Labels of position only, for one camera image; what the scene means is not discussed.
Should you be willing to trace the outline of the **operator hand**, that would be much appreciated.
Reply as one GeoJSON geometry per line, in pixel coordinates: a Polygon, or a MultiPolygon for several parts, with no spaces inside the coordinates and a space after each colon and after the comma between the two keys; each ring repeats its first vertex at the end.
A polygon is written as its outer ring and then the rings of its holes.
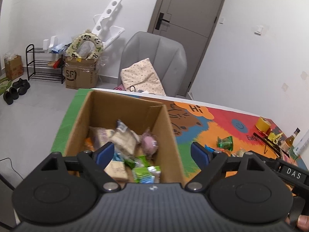
{"type": "Polygon", "coordinates": [[[309,231],[309,216],[300,215],[296,221],[296,227],[301,231],[309,231]]]}

